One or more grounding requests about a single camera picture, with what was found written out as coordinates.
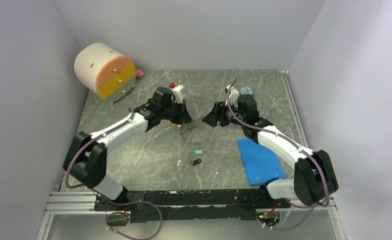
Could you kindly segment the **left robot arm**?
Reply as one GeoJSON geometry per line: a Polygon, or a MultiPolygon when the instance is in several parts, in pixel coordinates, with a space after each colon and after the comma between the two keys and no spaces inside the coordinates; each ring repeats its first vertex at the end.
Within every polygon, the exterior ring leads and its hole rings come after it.
{"type": "Polygon", "coordinates": [[[108,155],[163,120],[174,125],[191,123],[183,88],[183,85],[158,87],[146,103],[131,108],[129,115],[120,121],[91,134],[77,133],[63,163],[65,186],[68,189],[85,186],[103,195],[114,210],[123,209],[129,202],[128,189],[108,175],[108,155]]]}

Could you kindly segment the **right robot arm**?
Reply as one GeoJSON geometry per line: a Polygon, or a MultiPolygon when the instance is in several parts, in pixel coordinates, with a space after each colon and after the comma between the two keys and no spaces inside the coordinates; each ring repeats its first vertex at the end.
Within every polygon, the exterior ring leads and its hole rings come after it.
{"type": "Polygon", "coordinates": [[[304,147],[280,132],[260,116],[252,95],[241,95],[236,100],[237,106],[228,101],[215,102],[202,122],[214,128],[241,126],[248,139],[271,150],[293,169],[292,178],[276,177],[259,187],[260,204],[270,208],[278,199],[296,199],[305,206],[329,203],[330,195],[339,189],[329,154],[304,147]]]}

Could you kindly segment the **green key tag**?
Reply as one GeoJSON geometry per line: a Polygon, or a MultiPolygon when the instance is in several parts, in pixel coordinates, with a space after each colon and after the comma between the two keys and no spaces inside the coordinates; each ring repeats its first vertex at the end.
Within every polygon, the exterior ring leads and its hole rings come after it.
{"type": "Polygon", "coordinates": [[[195,155],[203,155],[203,154],[204,154],[204,150],[203,150],[203,149],[195,149],[195,150],[193,151],[193,153],[194,153],[195,155]]]}

